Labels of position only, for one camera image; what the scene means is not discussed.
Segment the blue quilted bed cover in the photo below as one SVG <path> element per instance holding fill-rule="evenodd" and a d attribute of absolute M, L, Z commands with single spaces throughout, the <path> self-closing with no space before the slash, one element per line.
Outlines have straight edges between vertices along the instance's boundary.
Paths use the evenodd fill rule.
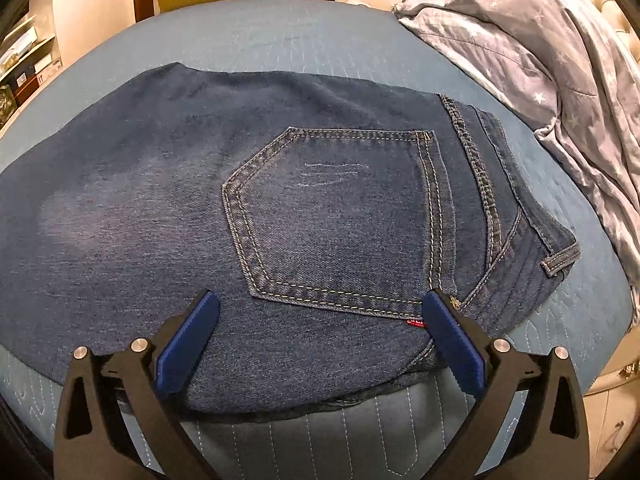
<path fill-rule="evenodd" d="M 137 76 L 170 64 L 211 73 L 341 77 L 449 96 L 495 116 L 534 199 L 574 234 L 579 258 L 521 323 L 499 335 L 521 351 L 566 348 L 588 389 L 631 319 L 625 273 L 588 200 L 533 131 L 393 15 L 309 0 L 192 6 L 134 25 L 63 70 L 6 129 L 1 174 L 40 141 Z M 53 444 L 63 380 L 1 343 L 1 396 L 38 444 Z M 292 412 L 178 409 L 186 433 L 227 479 L 416 479 L 473 400 L 439 363 L 414 384 Z"/>

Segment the dark blue denim jeans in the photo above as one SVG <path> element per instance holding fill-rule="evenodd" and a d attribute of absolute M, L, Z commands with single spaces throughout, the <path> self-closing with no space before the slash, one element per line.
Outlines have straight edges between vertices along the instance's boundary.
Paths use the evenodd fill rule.
<path fill-rule="evenodd" d="M 218 326 L 181 397 L 212 415 L 396 390 L 438 363 L 437 288 L 491 336 L 579 258 L 495 116 L 341 77 L 170 64 L 94 103 L 1 175 L 1 342 L 62 380 L 202 289 Z"/>

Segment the grey star-print duvet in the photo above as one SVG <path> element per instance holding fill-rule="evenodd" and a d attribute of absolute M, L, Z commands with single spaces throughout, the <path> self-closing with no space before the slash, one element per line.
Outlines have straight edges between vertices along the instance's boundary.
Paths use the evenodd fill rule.
<path fill-rule="evenodd" d="M 398 21 L 533 130 L 639 285 L 639 70 L 587 0 L 401 0 Z"/>

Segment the cream wardrobe with shelves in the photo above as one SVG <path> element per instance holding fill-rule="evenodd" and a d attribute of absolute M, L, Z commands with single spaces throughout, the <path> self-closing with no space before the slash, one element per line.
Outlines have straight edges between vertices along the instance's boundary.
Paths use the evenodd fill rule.
<path fill-rule="evenodd" d="M 29 0 L 1 43 L 1 122 L 89 51 L 136 22 L 134 0 Z"/>

